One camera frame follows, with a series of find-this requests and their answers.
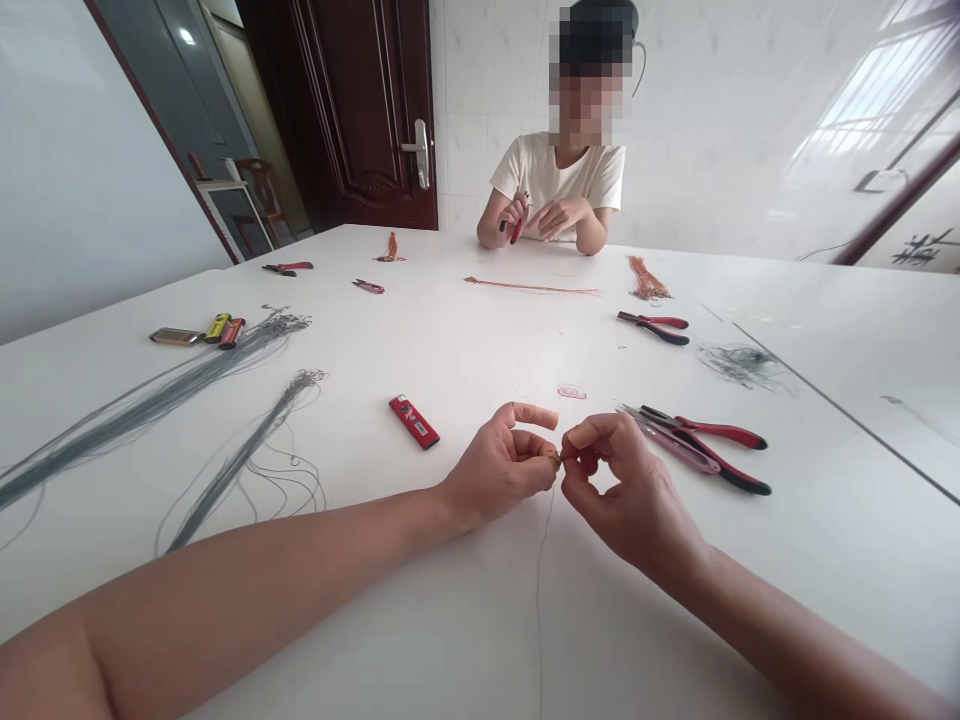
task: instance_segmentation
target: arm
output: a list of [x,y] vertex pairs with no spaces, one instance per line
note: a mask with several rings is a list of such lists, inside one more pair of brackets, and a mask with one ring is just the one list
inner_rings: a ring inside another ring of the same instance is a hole
[[577,221],[577,250],[596,255],[607,244],[612,208],[597,208]]
[[[511,202],[510,198],[496,188],[491,190],[487,207],[477,223],[477,239],[480,244],[488,250],[506,247],[510,244],[517,223],[521,219],[526,222],[529,211],[530,206],[523,194],[518,192]],[[500,223],[506,223],[503,232],[500,232]]]
[[607,244],[607,230],[613,209],[593,209],[585,197],[552,200],[530,218],[545,242],[556,240],[567,228],[577,226],[577,250],[584,255],[596,255]]
[[265,522],[138,568],[0,647],[0,717],[177,718],[411,558],[549,489],[554,413],[509,403],[438,486]]
[[[633,419],[594,415],[564,435],[570,504],[811,717],[947,718],[947,702],[703,539]],[[599,459],[620,480],[600,496]]]

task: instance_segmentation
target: yellow lighter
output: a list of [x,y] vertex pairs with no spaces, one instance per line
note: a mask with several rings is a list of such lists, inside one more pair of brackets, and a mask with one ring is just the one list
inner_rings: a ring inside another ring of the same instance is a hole
[[210,326],[204,342],[208,342],[211,345],[216,345],[220,342],[220,338],[223,337],[223,331],[227,327],[228,322],[230,322],[230,313],[220,313],[217,315],[213,319],[213,325]]

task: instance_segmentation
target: white table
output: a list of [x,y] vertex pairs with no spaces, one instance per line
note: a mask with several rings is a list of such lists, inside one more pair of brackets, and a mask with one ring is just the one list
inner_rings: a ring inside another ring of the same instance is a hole
[[689,255],[683,287],[960,503],[960,277],[782,267]]
[[[398,231],[408,261],[373,262],[387,237],[342,227],[270,255],[315,264],[297,278],[241,265],[0,348],[0,368],[17,377],[0,402],[6,464],[191,352],[152,345],[146,336],[160,325],[204,329],[217,312],[255,321],[264,302],[314,318],[270,364],[221,381],[135,444],[50,481],[34,524],[0,553],[0,639],[152,557],[163,513],[217,446],[275,403],[298,368],[318,367],[330,372],[322,395],[290,424],[298,453],[320,467],[330,507],[439,481],[510,399],[558,410],[554,441],[618,402],[760,432],[764,452],[715,445],[769,482],[768,498],[666,458],[705,535],[932,687],[955,692],[960,510],[817,392],[793,377],[790,392],[745,390],[704,368],[693,346],[617,321],[618,310],[648,307],[628,294],[625,256],[634,249],[582,258],[571,247],[520,243],[488,253],[465,237]],[[677,295],[658,312],[690,320],[698,341],[743,341],[680,292],[688,256],[657,257]],[[524,294],[470,285],[468,275],[603,295]],[[386,293],[364,292],[355,278]],[[587,399],[560,398],[560,383],[581,386]],[[401,392],[441,435],[428,452],[386,407]],[[601,485],[612,482],[604,473]],[[256,503],[272,502],[270,488],[248,488]],[[614,557],[557,491],[411,563],[194,716],[536,718],[534,598],[551,502],[540,585],[544,718],[782,712],[752,669]],[[0,538],[32,506],[0,514]],[[201,534],[250,520],[232,498]]]

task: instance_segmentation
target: door handle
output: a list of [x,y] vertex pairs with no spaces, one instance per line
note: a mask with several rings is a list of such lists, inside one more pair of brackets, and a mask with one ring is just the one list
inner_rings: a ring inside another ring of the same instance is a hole
[[417,118],[413,122],[413,132],[416,135],[416,142],[403,143],[400,149],[403,152],[415,152],[417,154],[417,175],[420,177],[420,187],[424,190],[430,189],[430,141],[427,139],[427,124]]

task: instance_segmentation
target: wall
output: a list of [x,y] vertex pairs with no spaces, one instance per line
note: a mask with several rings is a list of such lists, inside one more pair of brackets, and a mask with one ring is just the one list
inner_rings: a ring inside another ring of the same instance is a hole
[[857,265],[960,275],[960,163],[930,188]]
[[230,264],[81,0],[0,4],[0,98],[0,343]]
[[[560,4],[431,0],[442,227],[472,232],[509,143],[547,129]],[[860,180],[960,87],[958,0],[637,6],[649,59],[620,128],[612,242],[782,259],[831,248],[811,257],[827,261],[899,191],[854,192]],[[912,175],[953,131],[938,126],[896,168]]]

